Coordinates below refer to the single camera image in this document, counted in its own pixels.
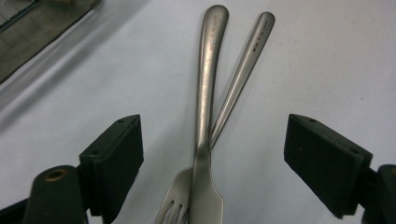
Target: fork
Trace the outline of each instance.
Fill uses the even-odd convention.
[[[212,179],[210,126],[221,40],[229,14],[223,6],[213,6],[204,16],[195,121],[195,158],[189,205],[190,224],[221,224],[223,200]]]
[[[219,58],[219,49],[221,46],[221,40],[224,35],[225,27],[229,13],[227,8],[223,6],[213,6],[210,7],[204,16],[202,33],[201,33],[201,47],[200,47],[200,81],[203,74],[209,74],[210,76],[205,76],[209,82],[199,85],[198,88],[198,98],[197,98],[197,128],[199,129],[199,124],[202,121],[205,123],[206,128],[210,126],[210,117],[207,112],[212,110],[212,98],[213,98],[213,88],[215,82],[215,73],[217,62]],[[206,114],[199,114],[200,108],[205,110]],[[210,135],[209,131],[206,131],[207,136],[203,136],[209,147]],[[187,220],[187,209],[190,203],[190,192],[191,192],[191,179],[193,174],[193,167],[185,169],[177,174],[172,182],[170,189],[168,190],[163,205],[160,209],[160,213],[157,216],[156,224],[163,223],[163,219],[168,211],[169,204],[172,204],[170,215],[168,217],[168,224],[174,223],[177,220],[177,224],[182,223]]]
[[[225,121],[230,116],[233,106],[262,52],[274,23],[275,17],[270,12],[263,12],[257,19],[250,39],[247,42],[244,55],[242,56],[241,62],[236,70],[232,86],[227,94],[223,107],[220,110],[215,127],[213,128],[212,140],[210,143],[211,148],[213,148],[216,140],[219,138],[219,134],[224,127]],[[180,171],[175,176],[163,200],[163,204],[158,213],[155,224],[162,224],[169,210],[170,215],[167,219],[168,224],[175,222],[176,224],[180,224],[187,221],[191,196],[192,172],[193,167],[189,167]]]

